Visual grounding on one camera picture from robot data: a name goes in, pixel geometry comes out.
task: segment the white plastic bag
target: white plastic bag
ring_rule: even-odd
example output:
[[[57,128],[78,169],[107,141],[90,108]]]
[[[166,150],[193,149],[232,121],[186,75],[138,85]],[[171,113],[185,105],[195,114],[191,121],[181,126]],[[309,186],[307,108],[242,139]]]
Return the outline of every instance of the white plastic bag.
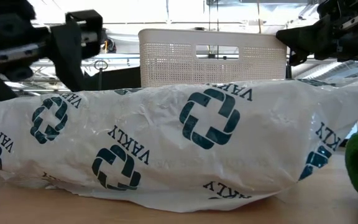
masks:
[[[357,120],[357,80],[16,98],[0,102],[0,174],[173,212],[231,210],[327,164]]]

